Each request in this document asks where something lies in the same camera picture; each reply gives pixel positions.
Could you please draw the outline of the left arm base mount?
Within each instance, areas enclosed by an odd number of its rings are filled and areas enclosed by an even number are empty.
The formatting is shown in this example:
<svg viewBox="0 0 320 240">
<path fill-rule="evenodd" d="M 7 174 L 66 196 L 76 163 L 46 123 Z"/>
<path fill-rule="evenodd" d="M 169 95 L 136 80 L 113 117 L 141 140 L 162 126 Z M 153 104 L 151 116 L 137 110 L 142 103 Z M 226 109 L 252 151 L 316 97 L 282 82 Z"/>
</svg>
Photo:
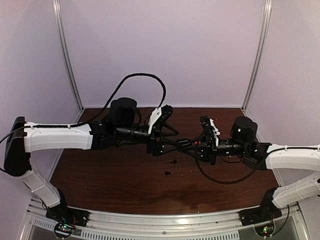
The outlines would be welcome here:
<svg viewBox="0 0 320 240">
<path fill-rule="evenodd" d="M 70 237 L 77 227 L 86 227 L 89 217 L 87 210 L 68 207 L 64 194 L 58 190 L 60 203 L 53 207 L 48 207 L 42 200 L 42 207 L 46 210 L 45 216 L 55 220 L 56 224 L 53 233 L 60 240 Z"/>
</svg>

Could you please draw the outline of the black earbud charging case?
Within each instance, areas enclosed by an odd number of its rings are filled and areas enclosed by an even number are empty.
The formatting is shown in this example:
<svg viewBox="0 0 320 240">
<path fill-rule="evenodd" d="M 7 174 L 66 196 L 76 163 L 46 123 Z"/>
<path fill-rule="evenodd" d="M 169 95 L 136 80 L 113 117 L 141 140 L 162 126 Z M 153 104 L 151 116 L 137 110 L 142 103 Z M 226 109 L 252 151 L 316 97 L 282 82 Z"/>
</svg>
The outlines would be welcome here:
<svg viewBox="0 0 320 240">
<path fill-rule="evenodd" d="M 178 150 L 183 150 L 187 147 L 192 146 L 192 141 L 189 138 L 179 138 L 174 141 Z"/>
</svg>

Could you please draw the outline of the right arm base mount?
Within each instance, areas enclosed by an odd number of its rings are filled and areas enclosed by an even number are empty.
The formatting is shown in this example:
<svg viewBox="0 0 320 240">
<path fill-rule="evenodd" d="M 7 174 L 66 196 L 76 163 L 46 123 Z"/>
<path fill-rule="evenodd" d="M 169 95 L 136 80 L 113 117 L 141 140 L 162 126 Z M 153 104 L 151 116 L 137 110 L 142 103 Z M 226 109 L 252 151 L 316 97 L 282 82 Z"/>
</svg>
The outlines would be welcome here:
<svg viewBox="0 0 320 240">
<path fill-rule="evenodd" d="M 290 216 L 290 206 L 287 205 L 287 215 L 283 224 L 277 229 L 275 219 L 282 216 L 282 211 L 273 203 L 276 188 L 271 188 L 264 194 L 258 207 L 241 210 L 238 214 L 242 226 L 254 225 L 255 233 L 264 239 L 277 235 L 286 225 Z"/>
</svg>

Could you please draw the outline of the black earbud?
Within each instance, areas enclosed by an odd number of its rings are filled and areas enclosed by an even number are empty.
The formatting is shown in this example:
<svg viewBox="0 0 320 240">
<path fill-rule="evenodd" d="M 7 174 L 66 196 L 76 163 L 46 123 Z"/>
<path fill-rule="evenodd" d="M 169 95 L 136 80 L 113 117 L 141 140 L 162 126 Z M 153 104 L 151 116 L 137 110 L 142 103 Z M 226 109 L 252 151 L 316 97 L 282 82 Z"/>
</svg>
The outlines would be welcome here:
<svg viewBox="0 0 320 240">
<path fill-rule="evenodd" d="M 164 172 L 164 174 L 165 174 L 166 176 L 172 176 L 172 175 L 173 175 L 173 173 L 172 173 L 172 172 L 167 171 L 167 170 Z"/>
<path fill-rule="evenodd" d="M 176 164 L 177 163 L 177 160 L 176 159 L 172 159 L 169 161 L 171 164 Z"/>
</svg>

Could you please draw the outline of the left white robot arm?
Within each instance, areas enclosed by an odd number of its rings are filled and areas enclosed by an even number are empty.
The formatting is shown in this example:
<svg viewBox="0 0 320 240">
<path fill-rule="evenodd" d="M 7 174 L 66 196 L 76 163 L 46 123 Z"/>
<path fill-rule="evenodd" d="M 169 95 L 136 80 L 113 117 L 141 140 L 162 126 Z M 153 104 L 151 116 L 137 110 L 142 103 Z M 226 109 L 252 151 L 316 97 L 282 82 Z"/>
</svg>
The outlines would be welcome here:
<svg viewBox="0 0 320 240">
<path fill-rule="evenodd" d="M 63 193 L 30 163 L 32 152 L 53 149 L 105 150 L 119 146 L 121 141 L 145 144 L 148 154 L 160 154 L 163 137 L 177 136 L 179 132 L 167 123 L 173 107 L 165 105 L 155 108 L 148 117 L 148 124 L 135 123 L 142 119 L 137 102 L 128 97 L 113 100 L 109 112 L 101 120 L 72 125 L 37 124 L 17 117 L 6 140 L 3 171 L 17 177 L 61 222 L 72 218 Z"/>
</svg>

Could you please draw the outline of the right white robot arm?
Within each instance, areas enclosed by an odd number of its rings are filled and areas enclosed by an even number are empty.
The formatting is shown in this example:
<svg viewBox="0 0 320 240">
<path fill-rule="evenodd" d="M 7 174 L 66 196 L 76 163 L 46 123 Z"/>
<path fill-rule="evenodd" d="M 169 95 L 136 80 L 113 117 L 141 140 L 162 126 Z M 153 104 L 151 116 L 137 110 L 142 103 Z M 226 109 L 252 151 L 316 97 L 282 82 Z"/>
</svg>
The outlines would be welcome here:
<svg viewBox="0 0 320 240">
<path fill-rule="evenodd" d="M 184 140 L 178 150 L 187 153 L 190 151 L 195 163 L 203 172 L 200 162 L 215 164 L 217 157 L 237 156 L 241 162 L 251 168 L 251 172 L 233 181 L 229 185 L 240 183 L 256 171 L 274 169 L 298 169 L 313 171 L 313 174 L 304 177 L 287 186 L 279 186 L 268 190 L 260 206 L 256 210 L 259 220 L 268 220 L 276 209 L 305 200 L 320 193 L 320 147 L 288 146 L 269 142 L 258 142 L 256 133 L 258 125 L 246 116 L 234 119 L 230 130 L 230 138 L 221 139 L 220 132 L 214 121 L 208 116 L 200 117 L 202 133 L 195 140 Z"/>
</svg>

